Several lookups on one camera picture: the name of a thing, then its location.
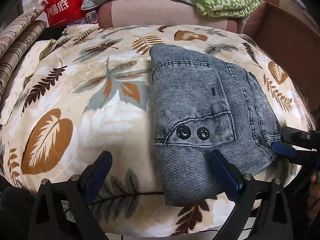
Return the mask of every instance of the leaf-patterned blanket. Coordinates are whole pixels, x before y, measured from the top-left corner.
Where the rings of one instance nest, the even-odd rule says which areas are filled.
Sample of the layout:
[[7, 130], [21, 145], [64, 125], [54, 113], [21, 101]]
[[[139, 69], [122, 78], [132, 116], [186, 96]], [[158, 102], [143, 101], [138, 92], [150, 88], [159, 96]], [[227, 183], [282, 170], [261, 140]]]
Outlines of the leaf-patterned blanket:
[[[256, 76], [281, 126], [314, 128], [287, 73], [245, 35], [195, 25], [78, 25], [39, 62], [1, 127], [0, 172], [36, 193], [41, 179], [65, 181], [108, 150], [113, 166], [89, 204], [105, 231], [160, 237], [223, 224], [234, 206], [225, 194], [183, 208], [164, 204], [152, 140], [148, 51], [155, 44], [178, 45], [245, 68]], [[279, 177], [286, 185], [299, 169], [278, 161], [256, 178]]]

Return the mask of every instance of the brown cushion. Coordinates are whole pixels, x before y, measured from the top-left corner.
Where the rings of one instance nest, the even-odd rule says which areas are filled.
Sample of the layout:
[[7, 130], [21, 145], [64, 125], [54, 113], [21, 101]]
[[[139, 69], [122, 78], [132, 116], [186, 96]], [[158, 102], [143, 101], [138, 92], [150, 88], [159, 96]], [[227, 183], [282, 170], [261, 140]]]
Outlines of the brown cushion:
[[266, 15], [267, 3], [263, 2], [259, 7], [248, 17], [239, 19], [238, 33], [246, 33], [250, 37], [254, 37], [263, 24]]
[[268, 3], [274, 4], [284, 11], [290, 13], [297, 19], [301, 20], [313, 31], [319, 33], [319, 28], [313, 17], [306, 10], [305, 6], [299, 0], [265, 0]]
[[236, 19], [202, 16], [195, 6], [176, 0], [113, 0], [99, 8], [101, 28], [131, 25], [201, 25], [237, 31]]

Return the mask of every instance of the back pocket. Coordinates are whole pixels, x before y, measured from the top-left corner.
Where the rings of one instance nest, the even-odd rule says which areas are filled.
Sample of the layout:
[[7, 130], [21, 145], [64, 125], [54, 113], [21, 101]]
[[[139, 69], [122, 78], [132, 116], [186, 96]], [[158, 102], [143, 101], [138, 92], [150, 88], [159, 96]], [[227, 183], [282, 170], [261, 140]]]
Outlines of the back pocket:
[[215, 147], [236, 139], [230, 107], [215, 68], [198, 61], [154, 67], [154, 142]]

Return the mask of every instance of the sofa armrest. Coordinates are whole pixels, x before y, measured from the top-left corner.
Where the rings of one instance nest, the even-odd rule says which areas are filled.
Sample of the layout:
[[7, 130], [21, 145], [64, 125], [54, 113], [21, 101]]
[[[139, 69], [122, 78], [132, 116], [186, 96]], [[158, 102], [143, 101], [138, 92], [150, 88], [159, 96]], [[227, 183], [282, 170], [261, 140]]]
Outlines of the sofa armrest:
[[300, 0], [265, 0], [265, 2], [278, 6], [282, 10], [302, 21], [314, 32], [320, 33], [313, 17], [309, 14], [307, 8]]
[[289, 74], [292, 81], [308, 98], [309, 110], [320, 104], [320, 35], [302, 21], [279, 7], [266, 4], [264, 20], [252, 35], [243, 33], [270, 55]]

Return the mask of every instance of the denim jeans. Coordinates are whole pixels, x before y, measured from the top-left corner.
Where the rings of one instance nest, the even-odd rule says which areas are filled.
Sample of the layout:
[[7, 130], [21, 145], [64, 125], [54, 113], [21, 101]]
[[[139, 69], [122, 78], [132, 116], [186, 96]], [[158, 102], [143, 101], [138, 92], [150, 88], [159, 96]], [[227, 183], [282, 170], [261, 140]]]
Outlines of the denim jeans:
[[253, 176], [272, 163], [280, 127], [251, 73], [174, 45], [155, 45], [150, 55], [154, 146], [167, 205], [222, 193], [209, 166], [214, 149]]

